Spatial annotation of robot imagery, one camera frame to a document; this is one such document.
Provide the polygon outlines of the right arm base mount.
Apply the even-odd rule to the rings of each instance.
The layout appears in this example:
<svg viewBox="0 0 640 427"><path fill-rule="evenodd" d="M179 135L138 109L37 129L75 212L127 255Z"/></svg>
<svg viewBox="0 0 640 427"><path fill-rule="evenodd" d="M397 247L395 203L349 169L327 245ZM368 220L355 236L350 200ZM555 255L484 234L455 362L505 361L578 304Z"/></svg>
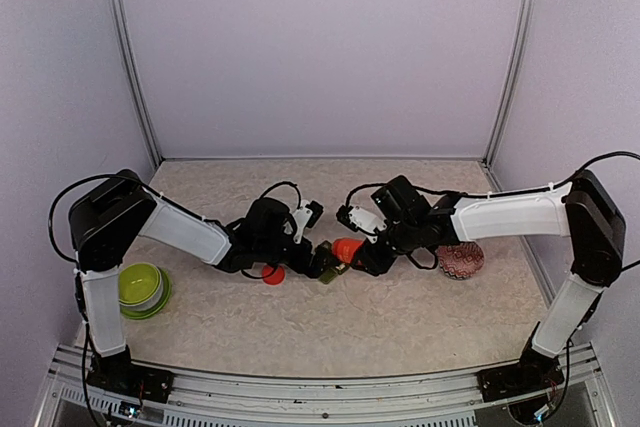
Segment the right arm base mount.
<svg viewBox="0 0 640 427"><path fill-rule="evenodd" d="M476 377L485 403L542 391L565 381L557 362L548 365L516 362L480 370Z"/></svg>

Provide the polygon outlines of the green weekly pill organizer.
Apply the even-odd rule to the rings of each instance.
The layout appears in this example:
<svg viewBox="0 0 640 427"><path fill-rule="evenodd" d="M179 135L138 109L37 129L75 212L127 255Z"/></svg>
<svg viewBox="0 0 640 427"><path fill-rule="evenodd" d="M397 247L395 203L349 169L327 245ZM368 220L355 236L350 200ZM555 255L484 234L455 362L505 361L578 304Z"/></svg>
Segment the green weekly pill organizer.
<svg viewBox="0 0 640 427"><path fill-rule="evenodd" d="M350 269L347 263L339 259L330 259L326 262L326 268L318 278L324 285L328 285Z"/></svg>

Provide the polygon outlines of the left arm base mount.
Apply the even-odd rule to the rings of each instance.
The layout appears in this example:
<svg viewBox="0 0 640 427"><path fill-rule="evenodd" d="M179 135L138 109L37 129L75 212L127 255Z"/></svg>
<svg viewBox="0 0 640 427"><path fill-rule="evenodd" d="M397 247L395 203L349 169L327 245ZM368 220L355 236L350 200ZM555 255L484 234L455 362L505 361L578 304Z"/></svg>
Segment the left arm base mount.
<svg viewBox="0 0 640 427"><path fill-rule="evenodd" d="M174 374L168 370L125 362L92 367L87 383L126 397L166 404Z"/></svg>

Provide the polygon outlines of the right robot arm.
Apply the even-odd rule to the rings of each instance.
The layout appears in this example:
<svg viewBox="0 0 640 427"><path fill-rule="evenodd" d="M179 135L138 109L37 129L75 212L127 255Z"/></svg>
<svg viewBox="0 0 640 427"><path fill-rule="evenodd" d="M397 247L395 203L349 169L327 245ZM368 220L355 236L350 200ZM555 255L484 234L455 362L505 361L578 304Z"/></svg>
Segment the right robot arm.
<svg viewBox="0 0 640 427"><path fill-rule="evenodd" d="M387 273L397 258L410 258L417 249L435 252L511 236L570 238L570 272L511 370L512 383L523 391L549 376L550 363L623 271L626 222L589 170L564 183L520 192L447 192L435 204L400 175L378 186L372 199L377 213L345 203L336 216L365 235L353 262L373 276Z"/></svg>

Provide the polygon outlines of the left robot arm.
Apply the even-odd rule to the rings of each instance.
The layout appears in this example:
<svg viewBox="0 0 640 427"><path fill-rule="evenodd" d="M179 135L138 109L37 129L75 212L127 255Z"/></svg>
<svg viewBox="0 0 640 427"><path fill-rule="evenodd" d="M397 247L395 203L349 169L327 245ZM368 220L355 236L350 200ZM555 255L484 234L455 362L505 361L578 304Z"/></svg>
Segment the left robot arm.
<svg viewBox="0 0 640 427"><path fill-rule="evenodd" d="M257 263L320 278L327 262L306 238L323 214L315 201L295 209L263 193L239 219L222 224L188 210L124 169L97 178L98 186L70 208L80 310L88 344L102 377L121 392L133 390L140 371L131 361L121 322L118 274L130 247L147 238L226 273L248 275Z"/></svg>

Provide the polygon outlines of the red pill bottle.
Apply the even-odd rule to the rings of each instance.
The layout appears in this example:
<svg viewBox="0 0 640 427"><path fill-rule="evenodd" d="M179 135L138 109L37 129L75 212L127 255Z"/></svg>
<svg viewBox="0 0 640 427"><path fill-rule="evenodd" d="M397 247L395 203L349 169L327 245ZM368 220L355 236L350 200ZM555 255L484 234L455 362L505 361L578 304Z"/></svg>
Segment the red pill bottle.
<svg viewBox="0 0 640 427"><path fill-rule="evenodd" d="M351 264L362 244L363 241L359 239L340 238L333 242L332 253L341 263Z"/></svg>

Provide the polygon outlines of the red bottle cap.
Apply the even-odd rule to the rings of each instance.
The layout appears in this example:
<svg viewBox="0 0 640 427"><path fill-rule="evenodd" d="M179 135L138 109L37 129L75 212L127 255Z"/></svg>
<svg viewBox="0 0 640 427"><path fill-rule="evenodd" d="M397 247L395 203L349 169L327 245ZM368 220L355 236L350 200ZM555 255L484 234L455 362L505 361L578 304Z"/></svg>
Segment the red bottle cap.
<svg viewBox="0 0 640 427"><path fill-rule="evenodd" d="M262 281L270 286L281 284L286 278L285 269L278 266L264 265L262 268Z"/></svg>

